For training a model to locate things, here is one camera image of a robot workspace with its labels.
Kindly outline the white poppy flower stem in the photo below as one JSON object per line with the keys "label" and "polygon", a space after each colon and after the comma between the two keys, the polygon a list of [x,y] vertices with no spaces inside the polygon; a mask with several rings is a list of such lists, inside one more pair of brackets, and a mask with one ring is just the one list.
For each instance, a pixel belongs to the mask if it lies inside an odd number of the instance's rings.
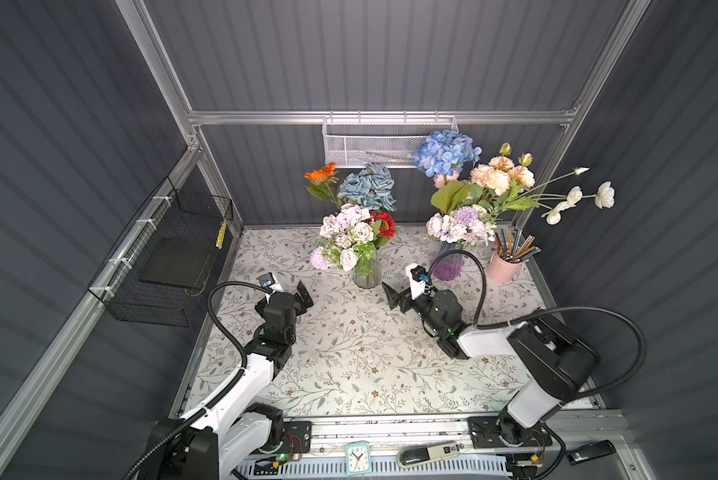
{"label": "white poppy flower stem", "polygon": [[565,194],[546,191],[547,187],[553,183],[571,177],[580,177],[588,171],[588,167],[576,167],[567,174],[552,178],[519,194],[516,199],[508,203],[508,206],[520,212],[540,208],[543,210],[541,218],[551,226],[559,224],[565,211],[576,208],[584,200],[592,200],[600,210],[613,208],[616,190],[610,181],[603,182],[592,194],[585,194],[580,186],[573,186]]}

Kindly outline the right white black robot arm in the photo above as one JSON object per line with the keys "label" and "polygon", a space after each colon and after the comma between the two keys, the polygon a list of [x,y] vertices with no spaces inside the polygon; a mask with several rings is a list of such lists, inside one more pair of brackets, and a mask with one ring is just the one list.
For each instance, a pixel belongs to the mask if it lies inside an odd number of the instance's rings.
{"label": "right white black robot arm", "polygon": [[449,358],[507,357],[523,365],[527,379],[493,422],[493,430],[508,445],[521,444],[542,421],[574,401],[600,363],[595,349],[548,311],[502,324],[469,325],[450,290],[420,282],[401,291],[386,283],[382,288],[389,307],[415,312],[424,332]]}

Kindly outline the blue hydrangea flower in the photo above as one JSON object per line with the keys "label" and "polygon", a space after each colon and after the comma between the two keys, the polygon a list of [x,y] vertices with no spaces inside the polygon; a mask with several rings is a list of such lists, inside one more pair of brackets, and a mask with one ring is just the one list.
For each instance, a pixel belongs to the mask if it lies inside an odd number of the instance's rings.
{"label": "blue hydrangea flower", "polygon": [[413,152],[413,163],[417,170],[433,180],[435,174],[459,176],[466,163],[476,165],[482,148],[474,145],[472,137],[455,130],[434,131]]}

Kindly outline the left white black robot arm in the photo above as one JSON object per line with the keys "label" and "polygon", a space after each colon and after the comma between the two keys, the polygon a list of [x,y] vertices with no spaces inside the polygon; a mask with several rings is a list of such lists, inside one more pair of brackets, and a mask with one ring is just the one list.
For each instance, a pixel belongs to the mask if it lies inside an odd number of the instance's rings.
{"label": "left white black robot arm", "polygon": [[[242,344],[220,321],[214,296],[227,287],[250,288],[264,294],[255,305],[263,324],[252,340]],[[196,407],[178,419],[159,421],[144,453],[124,473],[125,479],[232,479],[245,457],[256,450],[274,452],[284,436],[281,409],[255,397],[277,377],[292,356],[297,319],[314,306],[307,287],[298,282],[284,291],[267,273],[257,284],[226,281],[217,284],[206,301],[214,326],[240,355],[240,364]]]}

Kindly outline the orange flower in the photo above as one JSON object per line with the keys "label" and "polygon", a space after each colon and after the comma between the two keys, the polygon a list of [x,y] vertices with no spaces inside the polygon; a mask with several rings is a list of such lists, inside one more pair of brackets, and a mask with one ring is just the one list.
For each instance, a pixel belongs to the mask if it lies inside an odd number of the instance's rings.
{"label": "orange flower", "polygon": [[328,201],[336,207],[341,206],[341,201],[334,189],[334,185],[337,183],[334,162],[326,164],[321,169],[306,173],[304,178],[308,181],[305,188],[313,197],[321,201]]}

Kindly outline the lilac small blossom sprig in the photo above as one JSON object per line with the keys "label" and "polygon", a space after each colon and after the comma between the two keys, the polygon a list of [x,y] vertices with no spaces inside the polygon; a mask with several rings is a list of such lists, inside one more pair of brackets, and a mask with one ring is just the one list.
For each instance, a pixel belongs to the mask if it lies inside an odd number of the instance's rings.
{"label": "lilac small blossom sprig", "polygon": [[448,244],[488,244],[496,240],[497,225],[479,205],[463,206],[450,214],[437,213],[426,223],[428,235]]}

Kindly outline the red flower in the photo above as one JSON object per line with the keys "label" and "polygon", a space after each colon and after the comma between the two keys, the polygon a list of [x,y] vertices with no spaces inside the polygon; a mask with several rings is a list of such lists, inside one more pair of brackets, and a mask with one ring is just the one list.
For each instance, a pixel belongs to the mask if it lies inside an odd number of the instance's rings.
{"label": "red flower", "polygon": [[374,244],[377,249],[390,242],[396,236],[396,224],[393,216],[384,211],[371,211],[372,226],[378,227]]}

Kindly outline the blue purple glass vase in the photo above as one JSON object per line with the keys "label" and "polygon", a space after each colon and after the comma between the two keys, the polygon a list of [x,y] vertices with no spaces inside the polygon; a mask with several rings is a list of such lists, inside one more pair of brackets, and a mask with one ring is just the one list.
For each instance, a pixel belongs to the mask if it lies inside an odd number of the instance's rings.
{"label": "blue purple glass vase", "polygon": [[460,277],[465,256],[462,253],[448,255],[448,252],[460,250],[459,243],[442,241],[432,259],[432,274],[442,281],[453,281]]}

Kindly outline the pale pink peony flower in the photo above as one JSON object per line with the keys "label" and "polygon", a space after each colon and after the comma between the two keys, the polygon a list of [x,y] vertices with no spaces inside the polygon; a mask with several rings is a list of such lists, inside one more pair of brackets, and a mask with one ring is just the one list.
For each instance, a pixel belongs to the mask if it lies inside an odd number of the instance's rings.
{"label": "pale pink peony flower", "polygon": [[515,167],[514,162],[509,158],[512,147],[504,143],[500,147],[498,156],[493,157],[486,165],[480,164],[470,173],[470,180],[483,189],[493,191],[496,195],[504,194],[510,188],[510,171]]}

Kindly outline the purple pompom flower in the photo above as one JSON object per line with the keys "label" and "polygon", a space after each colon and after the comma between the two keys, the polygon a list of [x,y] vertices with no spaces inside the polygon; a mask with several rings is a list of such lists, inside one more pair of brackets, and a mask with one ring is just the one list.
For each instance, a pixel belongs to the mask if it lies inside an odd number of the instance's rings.
{"label": "purple pompom flower", "polygon": [[324,248],[319,246],[310,254],[310,263],[317,270],[328,270],[332,263],[325,257]]}

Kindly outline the cream peach rose stem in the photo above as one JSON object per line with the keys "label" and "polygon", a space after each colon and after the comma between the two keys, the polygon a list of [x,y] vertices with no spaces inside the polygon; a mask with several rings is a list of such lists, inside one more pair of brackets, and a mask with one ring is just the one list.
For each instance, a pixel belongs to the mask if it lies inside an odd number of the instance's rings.
{"label": "cream peach rose stem", "polygon": [[508,175],[512,180],[515,180],[526,189],[531,189],[535,186],[534,173],[529,169],[533,161],[531,153],[525,153],[518,158],[518,164],[512,167],[508,171]]}

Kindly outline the light blue flower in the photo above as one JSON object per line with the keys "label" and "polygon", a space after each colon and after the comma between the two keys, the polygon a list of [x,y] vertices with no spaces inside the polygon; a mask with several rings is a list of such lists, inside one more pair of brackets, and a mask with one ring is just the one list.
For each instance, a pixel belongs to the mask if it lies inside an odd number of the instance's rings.
{"label": "light blue flower", "polygon": [[392,195],[395,181],[390,170],[376,163],[367,164],[358,173],[350,173],[338,188],[343,202],[360,205],[374,211],[393,212],[396,199]]}

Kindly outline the pink rose stem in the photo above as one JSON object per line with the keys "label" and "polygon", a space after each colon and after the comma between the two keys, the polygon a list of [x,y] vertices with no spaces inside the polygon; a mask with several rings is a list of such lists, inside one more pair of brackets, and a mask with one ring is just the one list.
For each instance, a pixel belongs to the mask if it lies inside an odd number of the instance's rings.
{"label": "pink rose stem", "polygon": [[458,178],[459,178],[459,173],[457,171],[453,172],[451,175],[435,174],[433,176],[434,186],[437,189],[441,189],[444,186],[446,186],[448,183],[457,181]]}

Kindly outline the clear ribbed glass vase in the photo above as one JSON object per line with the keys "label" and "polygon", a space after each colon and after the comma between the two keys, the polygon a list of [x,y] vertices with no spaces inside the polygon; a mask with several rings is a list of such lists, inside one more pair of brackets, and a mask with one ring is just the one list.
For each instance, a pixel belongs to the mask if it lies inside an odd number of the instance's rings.
{"label": "clear ribbed glass vase", "polygon": [[377,257],[359,259],[353,269],[353,281],[357,287],[362,289],[372,289],[379,286],[381,276],[381,266]]}

